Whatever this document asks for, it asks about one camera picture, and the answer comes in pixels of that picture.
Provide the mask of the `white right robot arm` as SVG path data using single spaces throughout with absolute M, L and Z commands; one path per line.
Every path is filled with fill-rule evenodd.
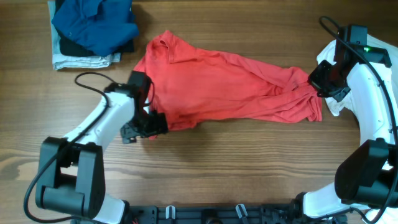
M 360 146 L 337 169 L 335 180 L 302 194 L 302 213 L 313 221 L 353 210 L 397 208 L 397 103 L 392 59 L 386 48 L 368 45 L 368 29 L 350 24 L 318 56 L 308 78 L 321 98 L 351 102 Z

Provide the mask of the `red t-shirt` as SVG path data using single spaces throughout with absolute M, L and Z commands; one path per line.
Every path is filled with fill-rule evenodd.
M 169 30 L 147 44 L 134 70 L 153 81 L 150 107 L 171 131 L 208 120 L 322 120 L 322 100 L 302 69 L 196 48 Z

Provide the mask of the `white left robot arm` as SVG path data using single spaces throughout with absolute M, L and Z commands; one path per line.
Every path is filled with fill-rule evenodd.
M 103 153 L 117 134 L 130 144 L 168 131 L 165 115 L 149 109 L 154 92 L 144 72 L 131 72 L 127 83 L 112 81 L 77 128 L 43 141 L 25 198 L 34 193 L 37 207 L 73 223 L 132 223 L 129 203 L 106 193 Z

